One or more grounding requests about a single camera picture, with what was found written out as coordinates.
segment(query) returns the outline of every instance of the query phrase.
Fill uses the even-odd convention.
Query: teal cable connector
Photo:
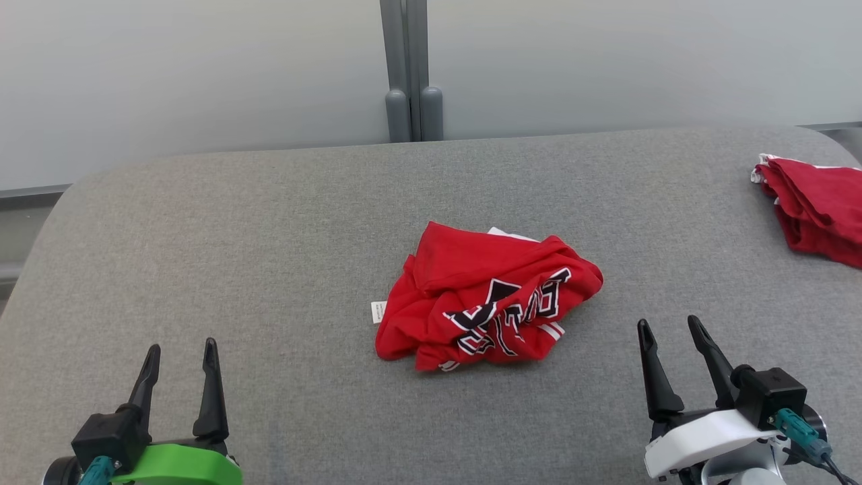
[[[790,409],[784,408],[775,413],[775,416],[770,418],[770,423],[787,435],[790,441],[801,446],[816,464],[823,463],[824,456],[832,456],[832,446],[820,439],[817,431]]]
[[[114,476],[114,462],[108,457],[96,457],[81,476],[78,485],[109,485]]]

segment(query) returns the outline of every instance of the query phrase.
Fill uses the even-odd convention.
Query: folded red shirt
[[[862,170],[762,154],[752,182],[776,198],[791,249],[862,268]]]

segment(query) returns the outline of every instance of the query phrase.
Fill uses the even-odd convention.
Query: white wall
[[[862,120],[858,0],[428,0],[446,138]]]
[[[389,141],[378,0],[3,0],[0,190]]]

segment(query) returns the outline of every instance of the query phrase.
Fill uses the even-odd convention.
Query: gray floor
[[[0,261],[24,261],[51,207],[0,211]]]

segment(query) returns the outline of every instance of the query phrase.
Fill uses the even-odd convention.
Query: gray table
[[[733,365],[809,388],[862,477],[862,272],[791,253],[759,153],[856,166],[797,128],[647,130],[206,154],[60,200],[0,320],[0,469],[36,483],[162,345],[156,439],[191,435],[215,337],[247,483],[650,483],[635,323],[689,408],[715,399],[685,317]],[[557,234],[603,271],[544,362],[420,375],[379,360],[385,299],[429,220]],[[790,483],[833,483],[797,465]]]

